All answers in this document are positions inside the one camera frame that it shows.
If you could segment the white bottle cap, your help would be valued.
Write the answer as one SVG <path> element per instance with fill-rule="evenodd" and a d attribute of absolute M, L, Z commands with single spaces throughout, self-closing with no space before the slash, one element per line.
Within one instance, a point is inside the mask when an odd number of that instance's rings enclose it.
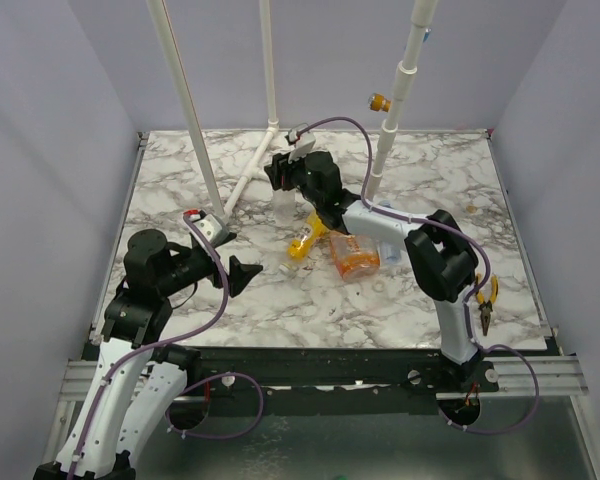
<path fill-rule="evenodd" d="M 297 267 L 290 263 L 281 263 L 279 271 L 288 278 L 293 278 L 297 274 Z"/>

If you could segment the clear plastic bottle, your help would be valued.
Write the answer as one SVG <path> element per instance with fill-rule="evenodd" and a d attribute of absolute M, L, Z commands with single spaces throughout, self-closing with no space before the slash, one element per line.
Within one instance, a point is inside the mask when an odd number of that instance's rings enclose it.
<path fill-rule="evenodd" d="M 272 195 L 274 220 L 279 225 L 291 223 L 296 215 L 295 192 L 277 190 Z"/>

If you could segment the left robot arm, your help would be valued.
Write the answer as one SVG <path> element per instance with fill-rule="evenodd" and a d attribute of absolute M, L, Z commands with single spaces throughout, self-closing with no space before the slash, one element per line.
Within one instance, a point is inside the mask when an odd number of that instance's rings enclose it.
<path fill-rule="evenodd" d="M 103 341 L 84 405 L 56 458 L 37 479 L 133 479 L 151 434 L 175 398 L 203 385 L 198 351 L 161 334 L 173 313 L 173 294 L 203 279 L 229 299 L 262 271 L 215 248 L 234 239 L 224 227 L 203 226 L 191 246 L 156 229 L 131 236 L 125 276 L 106 307 Z"/>

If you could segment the orange knob on pipe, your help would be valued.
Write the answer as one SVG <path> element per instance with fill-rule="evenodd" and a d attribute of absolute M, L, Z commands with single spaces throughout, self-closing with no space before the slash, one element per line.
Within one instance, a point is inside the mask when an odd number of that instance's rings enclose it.
<path fill-rule="evenodd" d="M 391 100 L 379 93 L 372 94 L 368 99 L 368 106 L 371 111 L 389 112 Z"/>

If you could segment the yellow pomelo drink bottle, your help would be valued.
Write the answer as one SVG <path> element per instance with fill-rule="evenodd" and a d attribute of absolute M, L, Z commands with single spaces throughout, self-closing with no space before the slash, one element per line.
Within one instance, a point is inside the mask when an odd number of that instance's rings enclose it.
<path fill-rule="evenodd" d="M 322 223 L 316 212 L 312 212 L 305 220 L 298 235 L 292 240 L 287 249 L 287 254 L 292 260 L 303 260 L 311 251 L 315 243 L 325 236 L 327 227 Z"/>

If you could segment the yellow handled pliers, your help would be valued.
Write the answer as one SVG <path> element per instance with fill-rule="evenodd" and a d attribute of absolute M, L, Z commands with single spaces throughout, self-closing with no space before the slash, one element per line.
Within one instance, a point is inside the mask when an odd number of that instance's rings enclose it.
<path fill-rule="evenodd" d="M 475 299 L 478 302 L 478 308 L 480 311 L 482 334 L 484 336 L 488 335 L 488 331 L 491 325 L 493 306 L 499 294 L 499 281 L 495 275 L 493 275 L 490 279 L 490 288 L 491 290 L 489 297 L 486 297 L 481 289 L 477 289 L 477 291 L 475 292 Z"/>

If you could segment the small blue-label water bottle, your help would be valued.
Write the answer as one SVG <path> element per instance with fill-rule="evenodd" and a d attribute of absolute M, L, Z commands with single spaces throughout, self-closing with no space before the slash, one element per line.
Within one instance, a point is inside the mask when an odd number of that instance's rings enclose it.
<path fill-rule="evenodd" d="M 387 242 L 378 244 L 378 252 L 381 262 L 384 265 L 396 266 L 402 260 L 402 252 L 399 248 Z"/>

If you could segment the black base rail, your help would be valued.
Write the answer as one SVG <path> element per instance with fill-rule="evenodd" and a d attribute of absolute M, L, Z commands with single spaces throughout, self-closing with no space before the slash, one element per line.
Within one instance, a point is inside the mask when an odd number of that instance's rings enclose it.
<path fill-rule="evenodd" d="M 406 413 L 464 415 L 490 394 L 510 392 L 505 371 L 513 368 L 523 393 L 541 392 L 546 356 L 508 352 L 481 354 L 458 367 L 434 349 L 300 349 L 184 347 L 157 350 L 141 375 L 141 390 L 162 394 L 162 365 L 173 364 L 184 390 L 168 412 L 179 426 L 209 414 L 248 417 L 335 416 Z"/>

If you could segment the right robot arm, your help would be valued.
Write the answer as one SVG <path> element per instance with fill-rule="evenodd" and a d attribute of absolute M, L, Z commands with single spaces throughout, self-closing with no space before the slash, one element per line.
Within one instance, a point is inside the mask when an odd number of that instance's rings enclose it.
<path fill-rule="evenodd" d="M 413 215 L 369 206 L 343 187 L 339 167 L 327 151 L 293 160 L 276 154 L 264 172 L 275 191 L 297 190 L 330 230 L 362 235 L 406 252 L 417 285 L 434 301 L 441 333 L 441 354 L 448 360 L 440 379 L 460 392 L 476 380 L 472 362 L 479 357 L 463 301 L 475 285 L 478 257 L 469 238 L 444 210 Z"/>

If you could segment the orange label squat bottle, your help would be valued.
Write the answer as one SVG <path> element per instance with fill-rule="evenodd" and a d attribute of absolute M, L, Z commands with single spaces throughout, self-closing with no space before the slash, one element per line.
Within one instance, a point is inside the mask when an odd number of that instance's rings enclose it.
<path fill-rule="evenodd" d="M 329 247 L 336 270 L 345 282 L 374 275 L 380 268 L 376 243 L 368 237 L 332 231 Z"/>

